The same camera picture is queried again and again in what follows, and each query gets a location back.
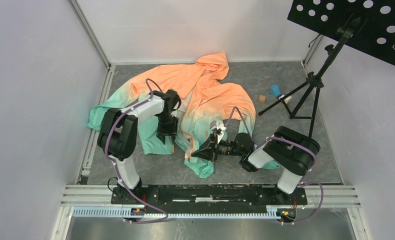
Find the orange and mint hooded jacket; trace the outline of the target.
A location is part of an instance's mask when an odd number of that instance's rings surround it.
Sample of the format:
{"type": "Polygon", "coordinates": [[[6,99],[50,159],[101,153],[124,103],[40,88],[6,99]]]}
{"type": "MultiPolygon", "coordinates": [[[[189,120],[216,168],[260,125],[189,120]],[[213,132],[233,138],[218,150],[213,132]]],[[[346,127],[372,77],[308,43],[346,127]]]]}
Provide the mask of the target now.
{"type": "Polygon", "coordinates": [[[202,56],[193,64],[156,66],[128,77],[108,100],[94,106],[87,126],[99,131],[108,109],[142,101],[151,90],[175,90],[181,99],[175,144],[185,153],[184,164],[199,178],[206,179],[215,172],[214,163],[191,154],[207,139],[210,124],[235,119],[239,121],[239,132],[248,134],[255,127],[253,101],[241,85],[223,82],[228,72],[228,59],[223,52],[202,56]]]}

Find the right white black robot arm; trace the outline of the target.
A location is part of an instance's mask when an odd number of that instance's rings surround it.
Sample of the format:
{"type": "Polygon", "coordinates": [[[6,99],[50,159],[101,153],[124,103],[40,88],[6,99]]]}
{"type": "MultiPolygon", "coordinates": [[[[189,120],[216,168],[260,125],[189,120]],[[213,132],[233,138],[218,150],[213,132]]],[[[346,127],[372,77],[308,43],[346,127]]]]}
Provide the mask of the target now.
{"type": "Polygon", "coordinates": [[[222,140],[222,129],[215,129],[208,139],[192,152],[192,157],[215,162],[219,155],[240,156],[240,165],[247,172],[256,172],[266,164],[277,163],[283,172],[276,183],[274,198],[280,204],[289,203],[295,189],[316,161],[321,147],[317,141],[285,126],[256,145],[248,133],[241,132],[234,141],[222,140]]]}

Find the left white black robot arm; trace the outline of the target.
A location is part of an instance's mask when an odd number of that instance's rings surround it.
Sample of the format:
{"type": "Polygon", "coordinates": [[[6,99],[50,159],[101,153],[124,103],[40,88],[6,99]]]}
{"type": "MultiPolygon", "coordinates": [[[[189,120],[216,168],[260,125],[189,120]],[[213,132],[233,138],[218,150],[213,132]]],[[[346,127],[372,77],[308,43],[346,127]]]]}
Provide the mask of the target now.
{"type": "Polygon", "coordinates": [[[149,97],[136,105],[110,108],[104,114],[97,145],[111,161],[117,183],[124,188],[123,197],[131,204],[138,203],[144,193],[131,156],[137,145],[139,126],[156,116],[156,137],[162,143],[173,143],[179,126],[173,112],[181,106],[181,98],[175,90],[152,91],[149,97]]]}

